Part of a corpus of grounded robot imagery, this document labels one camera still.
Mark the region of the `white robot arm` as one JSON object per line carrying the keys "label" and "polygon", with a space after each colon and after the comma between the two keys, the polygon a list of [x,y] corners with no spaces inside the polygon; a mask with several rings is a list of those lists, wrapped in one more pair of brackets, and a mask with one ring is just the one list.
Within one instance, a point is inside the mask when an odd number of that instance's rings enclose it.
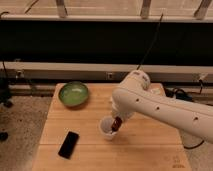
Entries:
{"label": "white robot arm", "polygon": [[213,143],[212,106],[156,95],[149,86],[144,71],[131,71],[112,92],[113,115],[125,122],[138,112]]}

